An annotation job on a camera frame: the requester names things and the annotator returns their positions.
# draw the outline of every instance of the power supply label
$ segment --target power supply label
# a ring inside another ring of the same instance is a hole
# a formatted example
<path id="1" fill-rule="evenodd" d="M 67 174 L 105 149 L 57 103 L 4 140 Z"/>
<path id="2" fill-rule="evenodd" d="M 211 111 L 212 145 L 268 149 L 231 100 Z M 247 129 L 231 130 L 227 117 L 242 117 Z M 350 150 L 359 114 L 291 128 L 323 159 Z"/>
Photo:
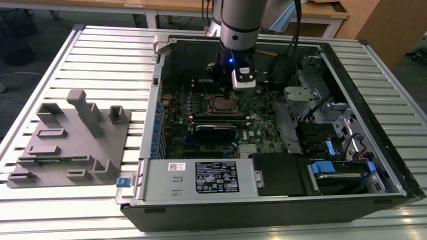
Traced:
<path id="1" fill-rule="evenodd" d="M 239 179 L 236 162 L 196 162 L 195 190 L 199 194 L 238 193 Z"/>

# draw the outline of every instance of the green circuit board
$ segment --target green circuit board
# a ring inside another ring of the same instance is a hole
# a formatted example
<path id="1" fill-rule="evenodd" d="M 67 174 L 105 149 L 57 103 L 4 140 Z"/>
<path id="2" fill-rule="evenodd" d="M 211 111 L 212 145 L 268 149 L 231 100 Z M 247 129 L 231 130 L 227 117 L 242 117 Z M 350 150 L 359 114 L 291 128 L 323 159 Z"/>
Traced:
<path id="1" fill-rule="evenodd" d="M 164 92 L 163 103 L 167 159 L 240 158 L 239 145 L 248 144 L 260 153 L 283 152 L 270 93 L 243 91 L 224 99 L 223 93 L 195 93 L 181 87 Z M 235 126 L 232 142 L 193 143 L 189 129 L 197 125 Z"/>

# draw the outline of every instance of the motherboard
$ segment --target motherboard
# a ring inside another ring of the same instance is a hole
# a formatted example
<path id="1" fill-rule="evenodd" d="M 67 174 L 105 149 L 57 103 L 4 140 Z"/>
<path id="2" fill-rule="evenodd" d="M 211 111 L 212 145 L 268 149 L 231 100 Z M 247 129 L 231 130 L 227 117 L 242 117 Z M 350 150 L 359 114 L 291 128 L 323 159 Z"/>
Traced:
<path id="1" fill-rule="evenodd" d="M 232 92 L 230 97 L 209 79 L 163 89 L 167 159 L 247 158 L 282 153 L 270 92 Z"/>

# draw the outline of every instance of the gray block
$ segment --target gray block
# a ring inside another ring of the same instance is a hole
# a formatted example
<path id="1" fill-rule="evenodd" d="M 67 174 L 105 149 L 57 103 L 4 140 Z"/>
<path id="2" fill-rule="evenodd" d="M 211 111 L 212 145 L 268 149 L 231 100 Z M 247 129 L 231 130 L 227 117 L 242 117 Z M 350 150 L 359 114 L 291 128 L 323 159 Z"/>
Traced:
<path id="1" fill-rule="evenodd" d="M 56 103 L 43 103 L 37 110 L 37 117 L 45 125 L 59 124 L 56 120 L 56 115 L 63 114 L 63 110 L 60 109 Z"/>
<path id="2" fill-rule="evenodd" d="M 15 184 L 32 184 L 36 182 L 37 176 L 27 170 L 21 172 L 12 172 L 8 176 L 9 182 L 12 181 Z"/>
<path id="3" fill-rule="evenodd" d="M 95 160 L 92 172 L 100 179 L 111 179 L 113 177 L 117 178 L 117 168 L 112 164 L 112 161 L 107 160 L 105 166 L 103 166 L 99 160 Z"/>
<path id="4" fill-rule="evenodd" d="M 67 137 L 67 131 L 64 128 L 41 129 L 36 136 L 39 138 L 64 138 Z"/>
<path id="5" fill-rule="evenodd" d="M 128 122 L 127 114 L 121 106 L 111 106 L 108 116 L 112 124 L 125 124 Z"/>
<path id="6" fill-rule="evenodd" d="M 56 145 L 51 145 L 51 146 L 31 145 L 27 151 L 29 155 L 57 155 L 60 152 L 61 152 L 61 149 Z"/>
<path id="7" fill-rule="evenodd" d="M 16 168 L 7 183 L 8 187 L 37 188 L 115 184 L 120 173 L 131 111 L 123 110 L 119 106 L 117 109 L 121 109 L 119 113 L 125 117 L 121 119 L 127 121 L 121 123 L 117 121 L 113 124 L 111 110 L 97 109 L 95 104 L 88 103 L 87 107 L 93 120 L 103 130 L 103 135 L 93 137 L 75 109 L 59 109 L 61 113 L 57 114 L 55 107 L 43 106 L 43 110 L 53 110 L 52 115 L 57 123 L 45 124 L 43 121 L 39 123 L 23 156 L 16 161 Z M 65 136 L 60 136 L 59 129 L 64 130 Z M 39 136 L 39 133 L 44 135 L 48 132 L 53 133 L 53 136 Z"/>
<path id="8" fill-rule="evenodd" d="M 91 173 L 85 169 L 68 170 L 67 178 L 72 181 L 87 181 L 92 179 Z"/>
<path id="9" fill-rule="evenodd" d="M 75 110 L 79 113 L 81 122 L 87 126 L 89 132 L 92 133 L 92 136 L 95 138 L 101 137 L 104 132 L 101 126 L 99 125 L 99 110 L 95 103 L 92 103 L 91 105 L 87 103 L 85 91 L 83 91 L 81 89 L 72 89 L 67 96 L 67 102 L 75 106 Z"/>

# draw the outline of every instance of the aluminum extrusion table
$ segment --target aluminum extrusion table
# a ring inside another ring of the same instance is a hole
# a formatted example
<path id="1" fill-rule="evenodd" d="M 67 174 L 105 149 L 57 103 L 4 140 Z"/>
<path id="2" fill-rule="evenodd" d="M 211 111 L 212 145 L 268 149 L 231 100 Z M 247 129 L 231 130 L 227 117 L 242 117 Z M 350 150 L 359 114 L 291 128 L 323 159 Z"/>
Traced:
<path id="1" fill-rule="evenodd" d="M 152 42 L 157 33 L 201 36 L 199 31 L 85 26 L 76 28 L 57 53 L 0 145 L 0 239 L 406 239 L 427 235 L 427 200 L 383 210 L 350 223 L 260 227 L 209 231 L 140 232 L 115 202 L 116 186 L 28 189 L 7 187 L 8 174 L 23 154 L 39 119 L 40 103 L 65 101 L 71 88 L 87 92 L 97 107 L 132 110 L 120 170 L 137 169 L 139 148 L 151 89 Z M 290 40 L 260 35 L 263 39 Z M 302 38 L 324 42 L 319 38 Z M 427 118 L 368 45 L 328 40 L 355 85 L 420 186 L 427 188 Z M 123 195 L 132 196 L 125 188 Z"/>

